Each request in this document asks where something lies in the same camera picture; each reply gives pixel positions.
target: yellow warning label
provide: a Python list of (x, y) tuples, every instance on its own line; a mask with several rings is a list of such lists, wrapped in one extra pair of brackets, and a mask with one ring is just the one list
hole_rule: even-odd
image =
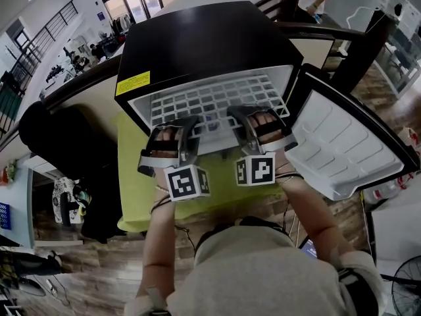
[(151, 72), (147, 71), (142, 74), (128, 78), (127, 80), (117, 83), (116, 96), (122, 93), (129, 92), (130, 90), (147, 86), (151, 83)]

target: black and white marker cube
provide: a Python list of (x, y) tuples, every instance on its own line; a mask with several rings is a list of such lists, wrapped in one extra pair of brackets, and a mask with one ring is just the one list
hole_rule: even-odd
[(255, 186), (275, 183), (275, 153), (248, 155), (235, 162), (238, 186)]
[(209, 196), (209, 178), (205, 170), (195, 165), (164, 169), (172, 201)]

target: black mini fridge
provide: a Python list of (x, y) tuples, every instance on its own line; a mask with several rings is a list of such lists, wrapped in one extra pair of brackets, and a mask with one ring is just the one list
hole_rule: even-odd
[(146, 133), (199, 115), (198, 155), (238, 146), (230, 105), (267, 105), (291, 127), (287, 158), (326, 197), (420, 168), (420, 160), (372, 111), (325, 81), (252, 3), (217, 3), (130, 28), (115, 99)]

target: bracelet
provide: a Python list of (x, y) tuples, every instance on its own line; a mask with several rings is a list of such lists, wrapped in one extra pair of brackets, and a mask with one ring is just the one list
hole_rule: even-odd
[(163, 205), (165, 205), (166, 203), (170, 203), (171, 199), (170, 199), (170, 195), (168, 194), (167, 196), (164, 196), (161, 200), (158, 200), (156, 202), (154, 202), (154, 206), (151, 208), (151, 214), (154, 210), (156, 210), (158, 207), (161, 207)]
[(287, 178), (287, 177), (289, 177), (289, 178), (288, 178), (287, 180), (285, 180), (284, 182), (279, 183), (279, 184), (285, 184), (287, 181), (290, 181), (290, 180), (291, 180), (293, 177), (295, 177), (295, 176), (304, 180), (304, 177), (303, 177), (301, 174), (297, 173), (297, 172), (289, 172), (289, 173), (279, 174), (279, 175), (275, 176), (275, 179), (280, 179), (280, 178)]
[(278, 170), (282, 169), (282, 167), (284, 167), (284, 166), (286, 166), (286, 165), (291, 165), (291, 163), (290, 163), (290, 162), (286, 162), (286, 163), (285, 163), (285, 164), (283, 164), (282, 166), (277, 167), (277, 168), (275, 169), (275, 175), (276, 175), (276, 171), (278, 171)]
[(169, 193), (170, 193), (170, 191), (168, 191), (166, 188), (163, 188), (162, 186), (156, 185), (156, 186), (155, 186), (155, 188), (156, 188), (157, 190), (163, 191), (163, 192), (165, 192), (165, 193), (167, 193), (167, 194), (169, 194)]

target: wire rack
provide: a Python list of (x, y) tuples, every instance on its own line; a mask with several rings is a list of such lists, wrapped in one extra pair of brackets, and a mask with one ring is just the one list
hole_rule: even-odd
[(157, 94), (157, 97), (151, 102), (152, 125), (198, 115), (200, 123), (193, 129), (191, 138), (239, 128), (241, 125), (226, 114), (230, 105), (268, 106), (281, 118), (289, 116), (279, 92), (264, 74), (202, 85), (172, 95)]

